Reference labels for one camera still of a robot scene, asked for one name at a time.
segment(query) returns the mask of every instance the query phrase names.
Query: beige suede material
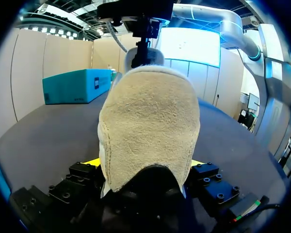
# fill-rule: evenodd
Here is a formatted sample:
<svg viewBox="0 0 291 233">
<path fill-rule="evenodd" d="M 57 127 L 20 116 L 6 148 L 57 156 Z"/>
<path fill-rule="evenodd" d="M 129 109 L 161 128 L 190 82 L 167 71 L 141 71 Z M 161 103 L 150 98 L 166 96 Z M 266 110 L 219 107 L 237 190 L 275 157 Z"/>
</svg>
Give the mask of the beige suede material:
<svg viewBox="0 0 291 233">
<path fill-rule="evenodd" d="M 196 93 L 183 76 L 144 68 L 126 74 L 109 93 L 99 124 L 113 191 L 154 164 L 167 166 L 183 186 L 200 129 Z"/>
</svg>

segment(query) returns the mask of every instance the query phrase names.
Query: black cable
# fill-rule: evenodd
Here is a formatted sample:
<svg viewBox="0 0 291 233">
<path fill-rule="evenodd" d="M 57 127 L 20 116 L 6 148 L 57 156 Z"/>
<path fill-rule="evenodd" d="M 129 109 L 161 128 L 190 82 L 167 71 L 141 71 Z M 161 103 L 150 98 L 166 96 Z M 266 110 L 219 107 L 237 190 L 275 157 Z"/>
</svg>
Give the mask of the black cable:
<svg viewBox="0 0 291 233">
<path fill-rule="evenodd" d="M 280 205 L 279 204 L 268 204 L 268 205 L 264 205 L 262 207 L 258 207 L 255 210 L 251 211 L 250 213 L 244 215 L 241 219 L 239 219 L 235 223 L 239 223 L 239 222 L 245 221 L 247 218 L 251 217 L 252 215 L 255 215 L 257 213 L 260 213 L 260 212 L 262 212 L 264 210 L 279 209 L 279 208 L 280 208 Z"/>
</svg>

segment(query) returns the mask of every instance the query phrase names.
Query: white wall panel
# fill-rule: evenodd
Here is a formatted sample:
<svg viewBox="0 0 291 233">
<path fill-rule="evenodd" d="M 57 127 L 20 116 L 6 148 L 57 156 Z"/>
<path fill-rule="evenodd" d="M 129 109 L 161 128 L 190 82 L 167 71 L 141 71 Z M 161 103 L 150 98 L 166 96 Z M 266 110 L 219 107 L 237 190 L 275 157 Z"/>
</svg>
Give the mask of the white wall panel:
<svg viewBox="0 0 291 233">
<path fill-rule="evenodd" d="M 43 61 L 43 78 L 69 72 L 69 40 L 48 35 Z"/>
<path fill-rule="evenodd" d="M 12 29 L 0 49 L 0 137 L 16 123 L 11 95 L 11 64 L 19 29 Z"/>
<path fill-rule="evenodd" d="M 171 66 L 171 60 L 170 59 L 165 59 L 164 66 L 165 67 L 170 67 Z"/>
<path fill-rule="evenodd" d="M 206 88 L 204 93 L 204 101 L 213 104 L 215 91 L 218 84 L 219 68 L 208 66 Z"/>
<path fill-rule="evenodd" d="M 69 71 L 92 68 L 93 43 L 69 40 Z"/>
<path fill-rule="evenodd" d="M 182 73 L 185 76 L 188 76 L 189 62 L 171 60 L 171 68 L 179 71 L 180 73 Z"/>
<path fill-rule="evenodd" d="M 201 99 L 204 99 L 205 95 L 207 73 L 207 65 L 190 62 L 188 77 L 197 93 L 197 96 Z"/>
<path fill-rule="evenodd" d="M 234 117 L 237 111 L 242 83 L 243 63 L 240 57 L 221 48 L 221 66 L 214 104 L 216 104 L 217 95 L 219 95 L 217 108 L 230 117 Z"/>
<path fill-rule="evenodd" d="M 46 33 L 25 29 L 19 31 L 11 76 L 12 95 L 18 120 L 44 105 L 42 78 L 46 38 Z"/>
<path fill-rule="evenodd" d="M 119 70 L 120 47 L 112 37 L 97 39 L 94 41 L 93 69 L 107 69 L 111 66 Z"/>
</svg>

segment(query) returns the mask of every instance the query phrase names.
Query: cable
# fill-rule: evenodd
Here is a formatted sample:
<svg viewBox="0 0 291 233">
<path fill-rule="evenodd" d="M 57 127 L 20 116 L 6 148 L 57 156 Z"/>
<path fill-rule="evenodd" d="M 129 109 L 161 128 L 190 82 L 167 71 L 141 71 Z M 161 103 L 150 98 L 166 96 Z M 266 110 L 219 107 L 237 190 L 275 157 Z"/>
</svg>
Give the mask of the cable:
<svg viewBox="0 0 291 233">
<path fill-rule="evenodd" d="M 121 43 L 121 41 L 119 41 L 119 39 L 117 38 L 115 32 L 113 31 L 112 25 L 110 22 L 106 22 L 107 28 L 111 34 L 111 36 L 113 37 L 113 39 L 116 41 L 116 43 L 119 45 L 119 47 L 124 51 L 127 52 L 127 49 L 124 47 L 124 45 Z"/>
<path fill-rule="evenodd" d="M 235 223 L 239 223 L 240 221 L 245 221 L 246 219 L 248 219 L 249 217 L 251 217 L 252 215 L 255 215 L 257 213 L 260 213 L 264 210 L 269 210 L 269 209 L 279 209 L 280 205 L 279 204 L 268 204 L 268 205 L 264 205 L 262 207 L 258 207 L 257 209 L 251 211 L 250 213 L 242 216 L 239 220 L 234 220 Z"/>
<path fill-rule="evenodd" d="M 241 60 L 242 60 L 243 65 L 244 65 L 243 58 L 241 56 L 241 53 L 239 52 L 239 49 L 237 49 L 237 51 L 238 51 L 239 56 L 241 57 Z"/>
</svg>

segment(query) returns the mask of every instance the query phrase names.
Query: wall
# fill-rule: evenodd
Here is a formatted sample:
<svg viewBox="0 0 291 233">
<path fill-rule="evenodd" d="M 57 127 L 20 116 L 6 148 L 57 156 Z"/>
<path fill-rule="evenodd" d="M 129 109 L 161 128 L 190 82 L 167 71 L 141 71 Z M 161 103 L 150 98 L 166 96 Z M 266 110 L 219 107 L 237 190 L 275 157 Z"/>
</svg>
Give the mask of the wall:
<svg viewBox="0 0 291 233">
<path fill-rule="evenodd" d="M 139 40 L 131 34 L 119 39 L 128 49 L 135 47 Z M 13 30 L 0 52 L 0 137 L 18 120 L 44 104 L 42 78 L 86 68 L 112 67 L 124 72 L 124 57 L 112 37 L 92 43 Z M 217 104 L 233 117 L 233 101 L 234 98 L 239 100 L 237 93 L 240 95 L 243 80 L 243 66 L 237 55 L 222 49 L 220 70 L 189 61 L 166 60 L 165 65 L 188 76 L 199 98 Z"/>
<path fill-rule="evenodd" d="M 240 101 L 243 67 L 238 55 L 221 48 L 221 65 L 215 93 L 215 105 L 230 117 L 235 116 Z"/>
<path fill-rule="evenodd" d="M 244 57 L 244 52 L 242 50 L 239 50 L 239 53 L 237 50 L 230 50 L 230 51 L 238 56 L 240 54 L 242 57 Z M 243 79 L 242 79 L 241 92 L 246 93 L 247 95 L 250 95 L 250 93 L 252 93 L 258 98 L 260 96 L 257 82 L 246 67 L 243 67 Z M 243 104 L 239 102 L 239 110 L 238 110 L 239 113 L 242 108 L 243 108 Z M 255 115 L 258 115 L 258 114 L 259 114 L 259 107 L 258 107 L 258 110 L 255 111 Z"/>
<path fill-rule="evenodd" d="M 11 94 L 11 63 L 18 31 L 10 31 L 0 50 L 0 137 L 16 123 Z"/>
<path fill-rule="evenodd" d="M 93 69 L 107 69 L 108 67 L 119 70 L 120 47 L 112 37 L 94 40 Z"/>
<path fill-rule="evenodd" d="M 45 33 L 20 30 L 12 60 L 11 87 L 17 120 L 44 104 Z"/>
<path fill-rule="evenodd" d="M 92 67 L 93 43 L 12 29 L 0 50 L 0 137 L 44 104 L 42 78 Z"/>
<path fill-rule="evenodd" d="M 43 78 L 91 68 L 93 43 L 48 35 L 43 60 Z"/>
</svg>

